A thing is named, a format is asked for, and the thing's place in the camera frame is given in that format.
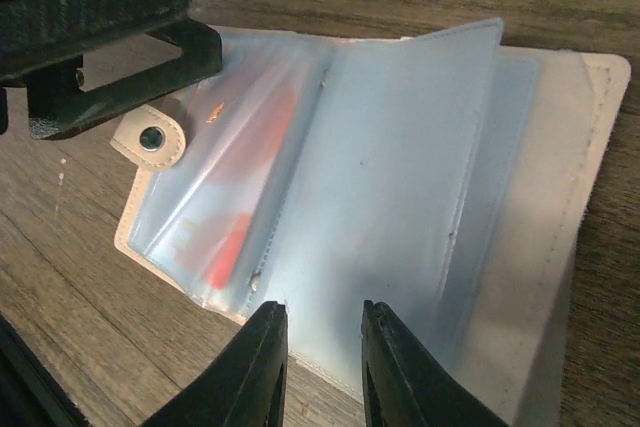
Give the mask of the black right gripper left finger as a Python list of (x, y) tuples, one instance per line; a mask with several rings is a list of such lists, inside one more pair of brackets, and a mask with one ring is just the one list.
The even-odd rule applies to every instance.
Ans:
[(284, 305), (263, 303), (216, 359), (146, 426), (281, 426), (288, 361)]

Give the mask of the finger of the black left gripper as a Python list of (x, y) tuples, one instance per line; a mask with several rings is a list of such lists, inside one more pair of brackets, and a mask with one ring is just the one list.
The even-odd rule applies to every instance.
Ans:
[(186, 16), (1, 19), (1, 128), (7, 91), (25, 90), (28, 129), (38, 140), (79, 135), (216, 74), (220, 34)]
[(190, 0), (1, 0), (1, 74), (20, 77), (182, 19)]

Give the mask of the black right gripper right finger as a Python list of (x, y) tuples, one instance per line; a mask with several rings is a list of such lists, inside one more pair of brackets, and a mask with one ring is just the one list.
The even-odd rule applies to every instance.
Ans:
[(362, 384), (368, 426), (504, 426), (458, 384), (384, 302), (364, 302)]

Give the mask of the beige leather card holder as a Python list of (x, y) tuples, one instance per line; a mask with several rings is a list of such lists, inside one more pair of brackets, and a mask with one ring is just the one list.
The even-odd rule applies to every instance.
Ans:
[[(285, 306), (289, 350), (362, 395), (366, 300), (514, 426), (559, 421), (577, 233), (631, 78), (615, 54), (506, 47), (498, 19), (418, 37), (224, 29), (223, 68), (126, 114), (137, 171), (116, 247), (244, 323)], [(175, 258), (181, 160), (217, 101), (280, 70), (295, 113), (227, 287)]]

